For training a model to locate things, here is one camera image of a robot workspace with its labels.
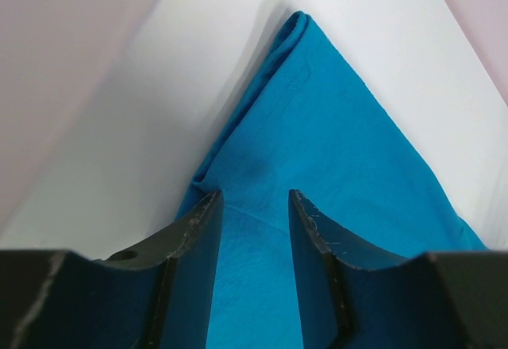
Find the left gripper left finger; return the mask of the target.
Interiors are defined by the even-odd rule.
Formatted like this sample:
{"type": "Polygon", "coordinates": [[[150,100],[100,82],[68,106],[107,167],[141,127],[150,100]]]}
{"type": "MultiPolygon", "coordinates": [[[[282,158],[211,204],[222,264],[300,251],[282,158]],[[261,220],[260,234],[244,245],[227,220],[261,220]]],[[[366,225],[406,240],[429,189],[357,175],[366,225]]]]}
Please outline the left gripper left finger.
{"type": "Polygon", "coordinates": [[[70,250],[1,253],[4,348],[203,348],[223,197],[105,260],[70,250]]]}

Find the blue t-shirt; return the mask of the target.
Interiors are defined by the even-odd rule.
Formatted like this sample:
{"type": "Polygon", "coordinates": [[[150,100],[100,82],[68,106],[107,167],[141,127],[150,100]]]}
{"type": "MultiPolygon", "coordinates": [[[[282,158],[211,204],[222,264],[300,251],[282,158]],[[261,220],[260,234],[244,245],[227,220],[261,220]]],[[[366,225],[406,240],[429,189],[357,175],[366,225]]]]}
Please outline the blue t-shirt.
{"type": "Polygon", "coordinates": [[[405,257],[484,245],[312,17],[293,13],[179,207],[225,200],[209,348],[300,348],[288,194],[405,257]]]}

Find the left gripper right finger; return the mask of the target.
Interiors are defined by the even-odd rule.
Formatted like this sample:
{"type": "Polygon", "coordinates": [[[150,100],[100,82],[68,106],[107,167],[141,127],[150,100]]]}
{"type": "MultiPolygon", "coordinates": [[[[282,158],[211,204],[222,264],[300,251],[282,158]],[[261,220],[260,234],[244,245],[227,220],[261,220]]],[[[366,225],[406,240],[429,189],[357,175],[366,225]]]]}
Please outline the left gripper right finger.
{"type": "Polygon", "coordinates": [[[375,246],[297,190],[288,201],[307,348],[504,348],[507,254],[375,246]]]}

